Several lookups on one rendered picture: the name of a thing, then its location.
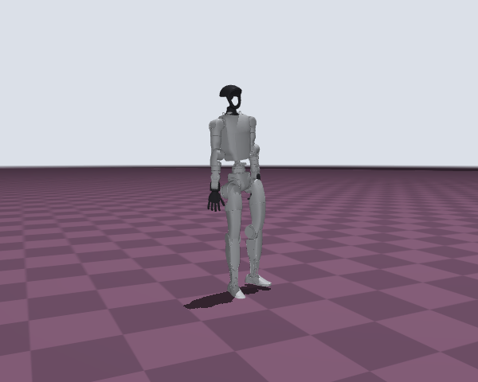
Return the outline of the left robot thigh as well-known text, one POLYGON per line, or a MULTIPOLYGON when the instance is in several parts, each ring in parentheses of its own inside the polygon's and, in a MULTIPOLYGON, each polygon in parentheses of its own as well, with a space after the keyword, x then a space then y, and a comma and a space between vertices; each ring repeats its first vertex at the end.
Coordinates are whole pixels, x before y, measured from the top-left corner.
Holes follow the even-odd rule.
POLYGON ((262 230, 265 219, 266 201, 264 187, 261 180, 251 177, 251 186, 246 189, 246 193, 251 193, 249 199, 249 208, 252 217, 252 224, 245 228, 245 234, 249 239, 256 239, 258 233, 262 230))

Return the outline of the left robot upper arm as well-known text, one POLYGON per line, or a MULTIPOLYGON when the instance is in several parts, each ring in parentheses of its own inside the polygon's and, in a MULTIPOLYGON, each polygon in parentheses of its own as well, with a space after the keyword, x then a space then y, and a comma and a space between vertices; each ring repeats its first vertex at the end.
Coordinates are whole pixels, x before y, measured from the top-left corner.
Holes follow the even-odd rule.
POLYGON ((257 144, 254 143, 255 138, 256 138, 256 124, 257 124, 257 121, 252 116, 248 116, 248 117, 249 117, 249 121, 250 121, 250 135, 251 135, 250 154, 254 155, 254 154, 259 153, 259 151, 260 151, 260 147, 257 144))

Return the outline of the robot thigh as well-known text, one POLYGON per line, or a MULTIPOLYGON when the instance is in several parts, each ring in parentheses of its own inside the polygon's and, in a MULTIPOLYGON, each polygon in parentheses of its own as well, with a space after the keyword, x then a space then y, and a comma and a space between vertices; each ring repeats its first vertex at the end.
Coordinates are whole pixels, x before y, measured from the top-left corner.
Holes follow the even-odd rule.
POLYGON ((242 197, 241 189, 237 185, 236 180, 232 180, 224 184, 220 189, 221 196, 228 199, 225 205, 225 212, 228 222, 228 233, 230 242, 238 239, 241 242, 241 210, 242 197))
POLYGON ((251 177, 251 186, 246 189, 246 193, 251 193, 249 199, 249 208, 252 217, 252 224, 245 228, 245 234, 249 239, 256 239, 258 233, 262 230, 265 219, 266 201, 264 187, 261 180, 251 177))

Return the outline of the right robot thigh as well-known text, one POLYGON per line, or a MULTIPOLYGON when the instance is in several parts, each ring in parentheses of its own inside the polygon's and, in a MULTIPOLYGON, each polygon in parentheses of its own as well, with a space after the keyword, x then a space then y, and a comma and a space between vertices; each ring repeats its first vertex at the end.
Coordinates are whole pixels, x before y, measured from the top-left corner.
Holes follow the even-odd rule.
POLYGON ((220 189, 221 196, 228 199, 225 205, 225 212, 228 222, 228 233, 230 242, 238 239, 241 242, 241 210, 242 197, 241 189, 237 185, 236 180, 232 180, 224 184, 220 189))

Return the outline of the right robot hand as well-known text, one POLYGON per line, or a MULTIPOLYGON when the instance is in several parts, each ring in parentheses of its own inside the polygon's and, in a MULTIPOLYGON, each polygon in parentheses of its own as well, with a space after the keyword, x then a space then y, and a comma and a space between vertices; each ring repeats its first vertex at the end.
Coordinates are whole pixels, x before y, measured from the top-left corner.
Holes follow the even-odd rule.
POLYGON ((209 195, 209 200, 208 200, 209 202, 208 202, 208 207, 207 208, 210 209, 210 202, 211 202, 211 211, 213 211, 213 206, 214 206, 214 211, 215 212, 217 211, 217 208, 218 208, 218 211, 221 211, 219 202, 221 201, 223 206, 225 206, 225 203, 221 198, 221 194, 219 193, 220 182, 218 182, 218 189, 211 189, 211 182, 210 182, 210 191, 212 191, 212 192, 209 195))

